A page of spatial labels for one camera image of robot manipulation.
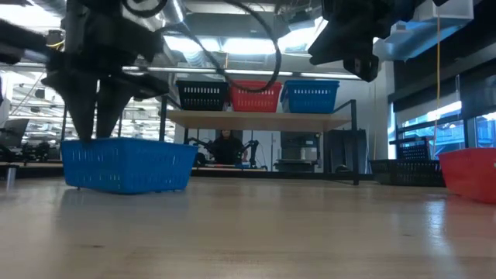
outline metal pipe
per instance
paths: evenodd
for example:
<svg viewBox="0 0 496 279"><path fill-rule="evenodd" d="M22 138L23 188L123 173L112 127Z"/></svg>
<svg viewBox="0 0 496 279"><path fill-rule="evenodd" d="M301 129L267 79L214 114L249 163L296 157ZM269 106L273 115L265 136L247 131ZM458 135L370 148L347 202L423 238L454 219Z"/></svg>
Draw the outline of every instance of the metal pipe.
<svg viewBox="0 0 496 279"><path fill-rule="evenodd" d="M121 133L122 133L122 113L119 117L119 128L117 130L117 137L121 137Z"/></svg>
<svg viewBox="0 0 496 279"><path fill-rule="evenodd" d="M185 127L184 128L183 144L189 144L189 142L188 142L188 134L189 134L189 128L188 127Z"/></svg>
<svg viewBox="0 0 496 279"><path fill-rule="evenodd" d="M162 102L160 106L160 128L158 132L158 140L165 141L165 122L167 121L167 98L162 96Z"/></svg>
<svg viewBox="0 0 496 279"><path fill-rule="evenodd" d="M351 103L351 133L352 133L352 160L353 160L353 185L358 185L360 170L358 169L358 124L357 124L357 100Z"/></svg>
<svg viewBox="0 0 496 279"><path fill-rule="evenodd" d="M270 133L270 171L274 167L274 133Z"/></svg>
<svg viewBox="0 0 496 279"><path fill-rule="evenodd" d="M38 63L17 63L16 65L0 64L0 69L7 71L44 71L45 66ZM166 73L186 73L186 74L216 74L215 69L211 68L190 68L190 67L148 67L142 68L137 66L125 66L123 71L128 73L144 73L144 72L166 72ZM227 69L227 74L238 75L255 75L255 76L270 76L272 71L253 71L253 70L236 70ZM359 77L344 72L338 73L304 73L304 72L289 72L282 71L279 73L280 77L289 78L307 78L307 79L333 79L333 80L352 80L361 81Z"/></svg>
<svg viewBox="0 0 496 279"><path fill-rule="evenodd" d="M60 135L60 141L63 142L65 140L65 127L67 125L67 106L64 106L64 116L62 118L62 135Z"/></svg>

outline wall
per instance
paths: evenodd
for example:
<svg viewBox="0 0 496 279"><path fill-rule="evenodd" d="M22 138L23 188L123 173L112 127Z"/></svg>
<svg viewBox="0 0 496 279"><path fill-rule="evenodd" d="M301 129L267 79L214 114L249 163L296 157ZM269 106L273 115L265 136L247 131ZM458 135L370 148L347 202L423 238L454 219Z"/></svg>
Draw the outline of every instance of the wall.
<svg viewBox="0 0 496 279"><path fill-rule="evenodd" d="M336 107L356 99L357 124L359 129L367 131L369 158L388 158L388 128L391 130L390 107L388 95L394 92L394 66L393 62L383 62L377 78L370 82L341 81L336 98ZM349 115L349 109L339 114Z"/></svg>

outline ceiling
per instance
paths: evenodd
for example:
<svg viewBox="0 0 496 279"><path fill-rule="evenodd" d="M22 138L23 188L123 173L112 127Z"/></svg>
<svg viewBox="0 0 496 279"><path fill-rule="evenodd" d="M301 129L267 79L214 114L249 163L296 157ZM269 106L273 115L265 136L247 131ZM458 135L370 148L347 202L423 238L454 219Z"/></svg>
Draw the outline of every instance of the ceiling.
<svg viewBox="0 0 496 279"><path fill-rule="evenodd" d="M58 29L60 19L63 14L59 13L60 9L56 6L49 9L53 3L60 4L58 0L29 0L36 5L0 5L0 18L7 19L17 25L36 30L37 32L46 33L49 29ZM155 0L145 1L138 6L142 9L154 6ZM318 19L320 11L316 8L320 1L312 0L259 0L257 2L247 3L247 5L260 12L263 18L269 23L274 32L280 36L287 35L289 32L288 21L294 12L303 9L310 10L312 21L316 26L311 32L297 33L296 36L289 37L286 44L290 45L288 51L283 55L281 71L300 71L316 73L346 73L341 62L313 66L308 62L308 55L305 53L305 46L318 35ZM171 24L182 20L193 33L201 38L208 38L217 42L220 46L218 57L223 64L229 69L240 70L268 70L274 68L273 51L265 53L251 53L266 40L266 34L261 26L250 15L245 15L240 10L233 8L222 1L217 0L170 0L164 11L150 19L137 19L124 12L124 16L131 18L149 29L158 29L163 24ZM233 45L231 51L225 51L226 43L229 39L258 39L245 46L244 51L239 51L239 45ZM273 48L270 42L265 42L265 46ZM208 61L204 60L201 65L191 64L183 54L182 44L179 47L166 45L164 54L160 55L154 62L154 66L176 66L182 67L208 67L211 66ZM12 109L11 119L30 118L29 128L26 133L26 139L45 139L58 140L61 134L62 117L64 114L64 103L61 97L50 88L45 88L36 81L43 73L37 72L9 72L9 84L12 87ZM209 76L179 74L170 76L162 73L163 79L173 84L175 79L209 79ZM248 76L247 79L265 79L267 77ZM43 89L45 96L38 98L34 96L36 89ZM142 102L131 101L123 114L122 135L139 136L147 139L158 139L159 129L159 107L160 103L156 99L148 99ZM67 120L66 138L71 139L77 136L74 125L70 118ZM167 121L166 140L172 141L174 138L174 124Z"/></svg>

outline black bin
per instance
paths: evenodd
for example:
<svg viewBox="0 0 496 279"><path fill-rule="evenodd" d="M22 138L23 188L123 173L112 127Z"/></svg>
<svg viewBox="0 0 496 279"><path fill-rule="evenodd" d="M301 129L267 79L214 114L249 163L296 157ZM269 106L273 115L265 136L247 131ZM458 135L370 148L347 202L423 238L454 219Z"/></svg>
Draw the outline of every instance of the black bin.
<svg viewBox="0 0 496 279"><path fill-rule="evenodd" d="M372 160L374 180L394 186L445 187L438 160Z"/></svg>
<svg viewBox="0 0 496 279"><path fill-rule="evenodd" d="M222 111L228 101L229 84L210 81L176 81L183 110Z"/></svg>

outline fluorescent light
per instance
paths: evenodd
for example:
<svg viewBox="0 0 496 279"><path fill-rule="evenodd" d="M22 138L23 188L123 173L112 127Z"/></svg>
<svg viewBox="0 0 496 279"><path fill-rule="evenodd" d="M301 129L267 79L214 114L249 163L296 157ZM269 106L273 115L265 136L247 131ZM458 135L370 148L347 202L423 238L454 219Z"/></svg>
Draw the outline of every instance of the fluorescent light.
<svg viewBox="0 0 496 279"><path fill-rule="evenodd" d="M171 50L178 50L185 53L195 53L202 51L202 48L188 38L178 38L175 36L164 36L165 43ZM208 51L220 51L220 45L217 39L203 38L200 43Z"/></svg>
<svg viewBox="0 0 496 279"><path fill-rule="evenodd" d="M252 70L226 70L227 74L261 74L272 75L273 71L252 71ZM279 72L280 76L291 76L291 72Z"/></svg>
<svg viewBox="0 0 496 279"><path fill-rule="evenodd" d="M272 54L276 52L271 40L244 38L227 39L222 50L230 54Z"/></svg>
<svg viewBox="0 0 496 279"><path fill-rule="evenodd" d="M51 131L44 131L44 132L27 132L27 135L40 135L40 136L45 136L45 135L50 135L50 136L56 136L57 134L55 132Z"/></svg>
<svg viewBox="0 0 496 279"><path fill-rule="evenodd" d="M496 120L496 112L483 115L482 117L484 117L487 120Z"/></svg>
<svg viewBox="0 0 496 279"><path fill-rule="evenodd" d="M139 67L136 66L124 66L122 67L123 71L139 71Z"/></svg>
<svg viewBox="0 0 496 279"><path fill-rule="evenodd" d="M179 21L182 22L184 20L184 15L183 15L183 11L181 11L181 7L179 6L179 3L177 2L177 0L173 0L172 4L174 4L174 9L176 10L176 14L177 17L179 18Z"/></svg>
<svg viewBox="0 0 496 279"><path fill-rule="evenodd" d="M462 102L454 102L449 105L445 105L442 108L439 108L437 110L433 110L431 112L427 112L427 121L434 121L437 119L441 118L441 115L450 113L450 112L455 112L457 110L462 109Z"/></svg>
<svg viewBox="0 0 496 279"><path fill-rule="evenodd" d="M349 80L357 80L360 78L354 74L320 74L320 73L301 73L301 76L304 78L337 78L337 79L349 79Z"/></svg>
<svg viewBox="0 0 496 279"><path fill-rule="evenodd" d="M63 117L38 116L38 115L11 115L9 119L33 119L46 121L62 121Z"/></svg>
<svg viewBox="0 0 496 279"><path fill-rule="evenodd" d="M0 5L0 19L24 27L60 28L60 18L46 12L39 6Z"/></svg>

